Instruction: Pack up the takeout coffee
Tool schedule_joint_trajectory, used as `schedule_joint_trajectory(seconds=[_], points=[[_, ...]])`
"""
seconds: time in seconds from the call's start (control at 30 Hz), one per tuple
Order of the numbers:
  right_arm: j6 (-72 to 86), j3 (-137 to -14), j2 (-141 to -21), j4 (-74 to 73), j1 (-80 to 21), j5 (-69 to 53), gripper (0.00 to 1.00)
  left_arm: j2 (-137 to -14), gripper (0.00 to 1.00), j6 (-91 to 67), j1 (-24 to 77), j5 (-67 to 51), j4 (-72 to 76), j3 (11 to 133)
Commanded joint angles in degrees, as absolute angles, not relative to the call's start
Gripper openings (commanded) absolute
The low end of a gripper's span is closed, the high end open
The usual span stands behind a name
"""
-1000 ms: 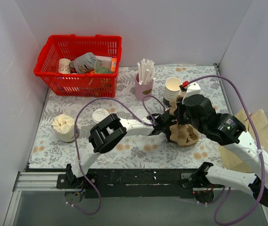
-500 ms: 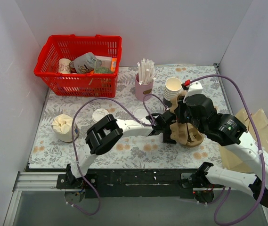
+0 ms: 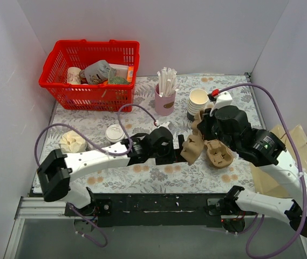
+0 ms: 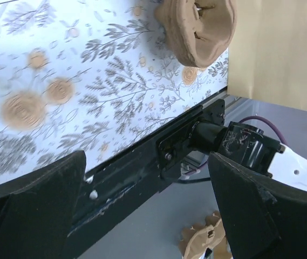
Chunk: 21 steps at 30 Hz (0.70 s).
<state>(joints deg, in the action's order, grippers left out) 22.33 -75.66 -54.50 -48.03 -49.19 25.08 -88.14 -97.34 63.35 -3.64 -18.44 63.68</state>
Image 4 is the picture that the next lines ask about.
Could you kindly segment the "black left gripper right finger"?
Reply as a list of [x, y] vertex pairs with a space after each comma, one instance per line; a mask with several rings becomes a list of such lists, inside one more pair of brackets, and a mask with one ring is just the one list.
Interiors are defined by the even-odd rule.
[[210, 179], [233, 258], [307, 258], [307, 192], [218, 153]]

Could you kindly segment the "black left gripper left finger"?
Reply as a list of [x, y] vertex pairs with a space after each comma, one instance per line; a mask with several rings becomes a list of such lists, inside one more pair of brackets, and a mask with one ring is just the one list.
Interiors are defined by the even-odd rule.
[[0, 185], [0, 258], [61, 258], [85, 167], [76, 151]]

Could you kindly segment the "brown cardboard cup carrier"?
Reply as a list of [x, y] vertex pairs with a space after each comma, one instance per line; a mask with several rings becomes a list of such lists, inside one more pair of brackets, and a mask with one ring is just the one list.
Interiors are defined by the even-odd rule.
[[228, 48], [236, 29], [237, 1], [168, 0], [154, 11], [166, 44], [184, 66], [209, 67]]

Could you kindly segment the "cream paper bag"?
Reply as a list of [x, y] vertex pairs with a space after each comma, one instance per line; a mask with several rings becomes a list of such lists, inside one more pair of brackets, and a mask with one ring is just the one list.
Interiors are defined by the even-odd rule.
[[307, 1], [238, 1], [228, 93], [307, 111]]

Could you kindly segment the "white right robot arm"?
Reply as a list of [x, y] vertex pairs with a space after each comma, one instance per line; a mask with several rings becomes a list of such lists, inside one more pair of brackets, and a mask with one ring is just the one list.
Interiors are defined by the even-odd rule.
[[239, 122], [224, 127], [199, 121], [189, 139], [197, 151], [216, 152], [256, 173], [307, 191], [307, 159], [259, 128]]

